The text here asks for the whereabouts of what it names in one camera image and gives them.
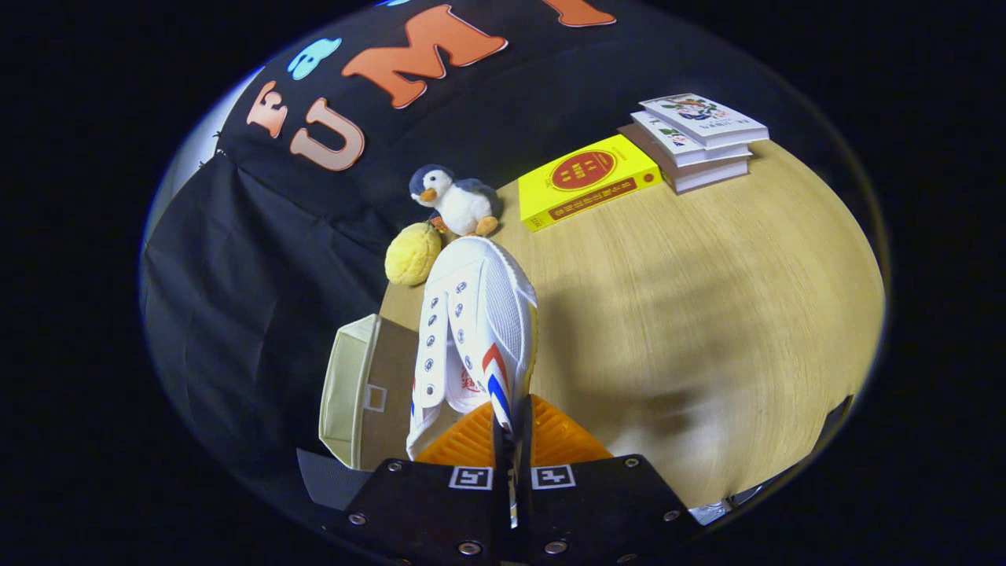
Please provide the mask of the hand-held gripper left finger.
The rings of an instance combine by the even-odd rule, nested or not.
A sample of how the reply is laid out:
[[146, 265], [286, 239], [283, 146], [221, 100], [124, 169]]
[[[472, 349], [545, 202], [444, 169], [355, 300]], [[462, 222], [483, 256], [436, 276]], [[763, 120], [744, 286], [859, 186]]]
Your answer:
[[511, 504], [491, 402], [424, 455], [381, 462], [347, 508], [348, 533], [387, 565], [500, 565], [511, 542]]

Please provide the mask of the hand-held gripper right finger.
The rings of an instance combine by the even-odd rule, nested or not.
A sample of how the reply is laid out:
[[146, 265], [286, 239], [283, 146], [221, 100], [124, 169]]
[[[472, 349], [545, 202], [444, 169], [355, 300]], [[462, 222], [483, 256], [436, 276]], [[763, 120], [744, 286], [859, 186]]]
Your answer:
[[516, 541], [531, 565], [665, 565], [702, 534], [640, 454], [609, 454], [537, 395], [523, 408]]

